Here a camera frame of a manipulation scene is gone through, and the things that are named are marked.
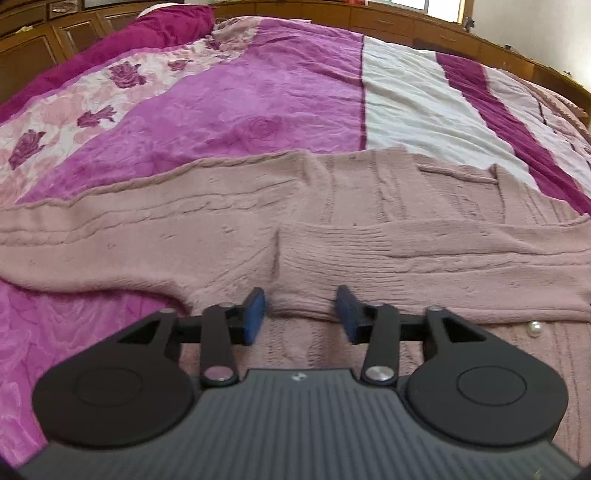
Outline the wooden headboard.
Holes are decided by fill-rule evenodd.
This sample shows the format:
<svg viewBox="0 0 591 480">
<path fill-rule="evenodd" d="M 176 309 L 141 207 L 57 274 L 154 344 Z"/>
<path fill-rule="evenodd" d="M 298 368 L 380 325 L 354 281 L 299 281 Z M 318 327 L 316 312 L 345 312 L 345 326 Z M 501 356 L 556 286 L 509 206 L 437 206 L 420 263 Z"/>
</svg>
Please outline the wooden headboard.
<svg viewBox="0 0 591 480">
<path fill-rule="evenodd" d="M 132 22 L 152 1 L 3 1 L 1 101 Z"/>
</svg>

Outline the pink knitted cardigan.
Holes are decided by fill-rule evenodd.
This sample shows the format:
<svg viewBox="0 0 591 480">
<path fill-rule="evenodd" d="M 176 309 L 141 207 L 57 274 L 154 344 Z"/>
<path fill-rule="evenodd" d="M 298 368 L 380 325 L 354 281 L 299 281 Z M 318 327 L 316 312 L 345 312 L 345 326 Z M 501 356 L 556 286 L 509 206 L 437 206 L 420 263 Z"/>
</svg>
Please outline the pink knitted cardigan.
<svg viewBox="0 0 591 480">
<path fill-rule="evenodd" d="M 590 459 L 590 217 L 504 168 L 401 148 L 202 159 L 1 212 L 1 278 L 48 293 L 134 290 L 190 314 L 266 291 L 287 347 L 332 360 L 346 285 L 407 313 L 441 305 L 546 361 L 569 407 L 558 444 Z"/>
</svg>

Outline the window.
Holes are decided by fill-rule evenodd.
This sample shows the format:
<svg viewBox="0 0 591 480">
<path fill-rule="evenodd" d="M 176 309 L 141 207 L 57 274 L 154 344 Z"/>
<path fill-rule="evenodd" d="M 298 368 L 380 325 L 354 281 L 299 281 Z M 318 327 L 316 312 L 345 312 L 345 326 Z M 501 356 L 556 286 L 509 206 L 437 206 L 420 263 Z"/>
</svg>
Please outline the window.
<svg viewBox="0 0 591 480">
<path fill-rule="evenodd" d="M 474 0 L 372 0 L 389 6 L 421 12 L 436 19 L 462 24 L 473 16 Z"/>
</svg>

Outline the pink purple floral bedspread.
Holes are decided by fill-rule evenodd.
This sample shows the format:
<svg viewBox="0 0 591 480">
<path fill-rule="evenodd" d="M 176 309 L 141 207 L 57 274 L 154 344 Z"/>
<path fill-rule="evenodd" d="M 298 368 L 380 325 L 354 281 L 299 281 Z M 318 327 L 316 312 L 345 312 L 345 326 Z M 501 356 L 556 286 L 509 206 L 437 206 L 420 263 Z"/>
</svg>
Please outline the pink purple floral bedspread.
<svg viewBox="0 0 591 480">
<path fill-rule="evenodd" d="M 291 151 L 401 148 L 452 166 L 498 165 L 590 217 L 590 136 L 558 95 L 447 54 L 415 50 L 305 20 L 211 22 L 166 7 L 34 82 L 1 108 L 1 212 L 152 177 L 202 159 Z M 34 384 L 50 367 L 176 299 L 134 290 L 48 293 L 1 278 L 1 454 L 21 465 L 45 443 Z M 360 348 L 308 365 L 273 364 L 264 340 L 240 350 L 250 367 L 358 367 Z"/>
</svg>

